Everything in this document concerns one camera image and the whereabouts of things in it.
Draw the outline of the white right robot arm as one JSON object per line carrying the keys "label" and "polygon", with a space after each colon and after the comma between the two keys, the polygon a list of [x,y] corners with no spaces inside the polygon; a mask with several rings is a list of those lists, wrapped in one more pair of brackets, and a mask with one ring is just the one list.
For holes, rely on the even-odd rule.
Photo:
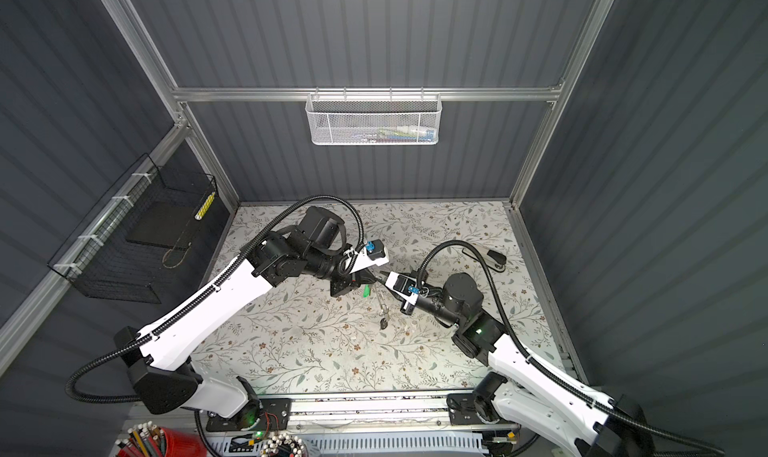
{"label": "white right robot arm", "polygon": [[484,296],[466,273],[441,287],[418,289],[415,278],[390,273],[385,285],[402,312],[420,309],[454,327],[454,345],[489,372],[473,391],[475,411],[487,423],[514,422],[557,445],[569,456],[651,456],[649,432],[627,424],[643,420],[640,407],[580,383],[539,361],[483,307]]}

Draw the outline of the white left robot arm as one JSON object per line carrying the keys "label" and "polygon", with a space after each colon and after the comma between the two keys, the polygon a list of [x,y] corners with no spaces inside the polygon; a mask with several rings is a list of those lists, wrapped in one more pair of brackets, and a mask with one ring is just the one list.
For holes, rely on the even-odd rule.
{"label": "white left robot arm", "polygon": [[186,408],[254,422],[260,402],[247,380],[194,369],[192,351],[242,308],[289,278],[326,280],[331,295],[339,297],[374,283],[373,268],[388,262],[382,241],[352,245],[341,217],[309,207],[298,224],[267,231],[173,312],[139,330],[144,342],[128,360],[134,392],[153,415]]}

